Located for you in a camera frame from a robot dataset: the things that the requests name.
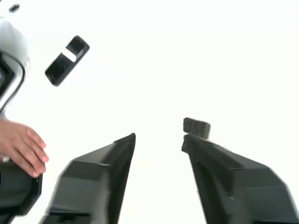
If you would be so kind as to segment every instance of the black plastic part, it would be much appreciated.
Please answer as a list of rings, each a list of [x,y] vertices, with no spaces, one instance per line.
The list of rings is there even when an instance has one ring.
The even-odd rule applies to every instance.
[[[45,71],[50,82],[54,86],[59,86],[88,52],[89,48],[89,45],[81,37],[75,36],[66,46],[66,49],[76,56],[76,61],[72,62],[61,53]]]
[[[135,134],[72,160],[57,182],[42,224],[117,224]]]
[[[188,134],[194,134],[204,139],[209,138],[211,125],[204,121],[185,118],[183,123],[183,131]]]
[[[26,215],[42,192],[43,176],[32,178],[12,161],[0,163],[0,224]]]
[[[9,12],[10,13],[15,13],[16,11],[18,11],[20,9],[20,5],[19,4],[14,4],[9,8]]]
[[[6,91],[8,86],[11,84],[15,77],[15,73],[11,68],[5,63],[0,53],[0,75],[1,75],[1,84],[0,84],[0,96]]]
[[[192,134],[182,150],[207,224],[299,224],[287,187],[267,166]]]

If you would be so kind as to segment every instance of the hand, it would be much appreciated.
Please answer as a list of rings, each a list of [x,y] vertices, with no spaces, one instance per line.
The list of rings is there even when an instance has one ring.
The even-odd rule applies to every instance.
[[[33,178],[46,171],[46,144],[30,127],[0,118],[0,154],[9,156]]]

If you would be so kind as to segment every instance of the white backdrop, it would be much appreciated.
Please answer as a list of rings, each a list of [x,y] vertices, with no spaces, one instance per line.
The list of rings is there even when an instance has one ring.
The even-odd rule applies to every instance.
[[[186,116],[211,123],[212,141],[273,168],[299,203],[298,1],[18,3],[14,22],[32,64],[7,116],[40,133],[50,161],[40,199],[14,224],[38,222],[69,160],[131,132],[119,224],[204,223],[180,152]],[[91,49],[52,87],[44,71],[77,34]]]

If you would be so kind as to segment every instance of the black fragment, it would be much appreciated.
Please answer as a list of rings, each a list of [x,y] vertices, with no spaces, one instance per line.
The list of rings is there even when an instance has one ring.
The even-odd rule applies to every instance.
[[[9,8],[9,12],[10,13],[15,13],[16,11],[18,11],[20,9],[20,5],[19,4],[14,4]]]
[[[185,118],[183,123],[183,130],[188,134],[194,134],[204,139],[209,138],[211,125],[204,121],[194,120],[192,118]]]

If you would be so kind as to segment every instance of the black object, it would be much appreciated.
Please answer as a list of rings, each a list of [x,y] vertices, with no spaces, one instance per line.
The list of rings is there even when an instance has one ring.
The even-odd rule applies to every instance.
[[[72,160],[57,182],[43,224],[117,224],[135,134]]]
[[[183,131],[189,134],[194,134],[204,139],[209,138],[211,125],[209,123],[194,120],[192,118],[185,118],[183,122]]]
[[[75,36],[66,46],[66,49],[76,56],[76,61],[71,61],[67,56],[61,53],[45,72],[50,82],[54,86],[59,86],[88,52],[89,48],[89,45],[81,37]]]
[[[21,88],[21,85],[23,84],[26,76],[26,71],[25,67],[23,64],[15,58],[13,55],[5,52],[5,51],[0,51],[0,75],[1,75],[1,80],[0,80],[0,97],[6,92],[7,88],[10,86],[10,84],[13,82],[17,74],[13,71],[13,69],[16,71],[17,67],[13,66],[13,69],[7,65],[7,63],[3,60],[2,56],[7,56],[20,67],[21,69],[21,80],[16,87],[16,89],[13,91],[13,93],[7,98],[7,100],[4,102],[3,105],[0,105],[0,113],[2,113],[3,109],[6,107],[6,105],[10,102],[10,100],[18,93],[18,91]]]
[[[9,12],[10,13],[15,13],[16,11],[18,11],[20,9],[20,5],[19,4],[14,4],[9,8]]]
[[[184,137],[207,224],[299,224],[282,180],[256,161],[193,134]]]
[[[43,175],[32,178],[12,161],[0,163],[0,224],[26,215],[42,192]]]

